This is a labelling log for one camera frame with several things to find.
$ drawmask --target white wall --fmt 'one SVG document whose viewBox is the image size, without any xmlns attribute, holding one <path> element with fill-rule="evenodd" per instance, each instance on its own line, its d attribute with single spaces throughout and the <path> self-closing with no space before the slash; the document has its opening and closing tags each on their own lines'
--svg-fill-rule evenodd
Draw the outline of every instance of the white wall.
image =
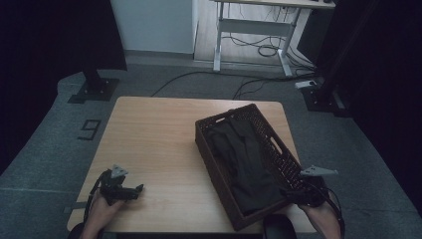
<svg viewBox="0 0 422 239">
<path fill-rule="evenodd" d="M 125 50 L 193 54 L 198 0 L 111 0 Z"/>
</svg>

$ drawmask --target desk leg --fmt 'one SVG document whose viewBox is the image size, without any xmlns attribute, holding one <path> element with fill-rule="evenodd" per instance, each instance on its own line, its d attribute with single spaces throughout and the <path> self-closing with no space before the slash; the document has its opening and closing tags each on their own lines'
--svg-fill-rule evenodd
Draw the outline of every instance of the desk leg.
<svg viewBox="0 0 422 239">
<path fill-rule="evenodd" d="M 289 50 L 290 44 L 292 42 L 292 37 L 293 37 L 293 34 L 295 33 L 295 29 L 296 29 L 296 26 L 297 26 L 297 23 L 298 23 L 299 15 L 301 15 L 301 10 L 302 10 L 301 8 L 298 8 L 296 10 L 296 14 L 295 14 L 294 20 L 291 23 L 291 27 L 289 29 L 289 34 L 286 38 L 285 45 L 283 46 L 283 50 L 278 51 L 280 61 L 282 62 L 283 70 L 285 71 L 286 77 L 291 77 L 293 75 L 292 71 L 290 69 L 290 66 L 289 66 L 289 59 L 286 56 L 286 53 Z"/>
<path fill-rule="evenodd" d="M 214 72 L 220 72 L 220 64 L 221 64 L 221 26 L 220 25 L 221 25 L 221 22 L 223 21 L 223 10 L 224 10 L 224 3 L 222 2 L 220 6 L 220 16 L 218 18 L 217 45 L 215 46 L 215 52 L 214 52 Z"/>
</svg>

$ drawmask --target dark plastic crate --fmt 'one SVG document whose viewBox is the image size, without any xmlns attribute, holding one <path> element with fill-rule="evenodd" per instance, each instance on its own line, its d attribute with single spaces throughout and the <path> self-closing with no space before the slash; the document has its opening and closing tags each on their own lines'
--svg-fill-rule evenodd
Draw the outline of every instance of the dark plastic crate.
<svg viewBox="0 0 422 239">
<path fill-rule="evenodd" d="M 261 114 L 255 104 L 230 110 L 217 116 L 201 119 L 195 123 L 195 141 L 205 162 L 211 181 L 216 189 L 221 203 L 233 225 L 238 231 L 261 219 L 265 216 L 290 204 L 282 199 L 273 205 L 255 211 L 249 215 L 243 215 L 231 191 L 231 177 L 228 168 L 223 160 L 215 158 L 205 139 L 206 132 L 216 125 L 218 121 L 234 118 L 235 120 L 248 120 L 256 133 L 257 140 L 262 148 L 262 162 L 264 167 L 270 171 L 277 183 L 289 190 L 300 190 L 304 188 L 301 181 L 301 166 L 295 160 L 282 140 Z"/>
</svg>

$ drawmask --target hand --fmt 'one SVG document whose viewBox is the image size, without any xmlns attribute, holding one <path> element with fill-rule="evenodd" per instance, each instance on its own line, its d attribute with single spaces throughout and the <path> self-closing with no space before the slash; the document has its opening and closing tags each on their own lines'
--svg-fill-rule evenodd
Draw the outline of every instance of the hand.
<svg viewBox="0 0 422 239">
<path fill-rule="evenodd" d="M 325 239 L 340 239 L 341 230 L 332 207 L 323 203 L 319 207 L 298 205 L 305 212 L 314 229 Z"/>
<path fill-rule="evenodd" d="M 90 214 L 81 235 L 81 239 L 96 239 L 100 230 L 111 222 L 123 205 L 124 201 L 119 200 L 112 206 L 109 206 L 106 199 L 100 194 L 100 191 L 97 190 L 94 194 Z"/>
</svg>

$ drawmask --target gray carpet floor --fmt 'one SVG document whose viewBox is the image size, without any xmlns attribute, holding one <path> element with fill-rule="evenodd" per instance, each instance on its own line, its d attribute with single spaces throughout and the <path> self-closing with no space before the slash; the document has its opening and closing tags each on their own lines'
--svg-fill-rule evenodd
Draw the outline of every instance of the gray carpet floor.
<svg viewBox="0 0 422 239">
<path fill-rule="evenodd" d="M 62 79 L 49 113 L 0 177 L 0 238 L 66 238 L 70 214 L 65 208 L 72 206 L 78 197 L 116 99 L 150 97 L 174 77 L 196 71 L 210 72 L 194 67 L 134 64 L 128 65 L 127 72 L 101 71 L 103 77 L 120 79 L 111 100 L 84 104 L 68 104 L 68 99 L 83 84 L 83 75 Z M 280 75 L 238 70 L 223 73 Z M 239 86 L 250 80 L 190 75 L 172 82 L 155 96 L 232 100 Z M 261 83 L 248 85 L 243 92 L 260 86 Z M 302 94 L 295 89 L 295 81 L 264 84 L 260 90 L 242 95 L 240 100 L 282 103 L 303 166 L 314 164 L 338 170 L 339 176 L 328 176 L 325 180 L 340 199 L 346 238 L 421 238 L 419 214 L 353 119 L 309 112 Z M 93 140 L 78 139 L 89 133 L 81 130 L 86 120 L 101 121 Z M 298 236 L 321 238 L 317 234 Z"/>
</svg>

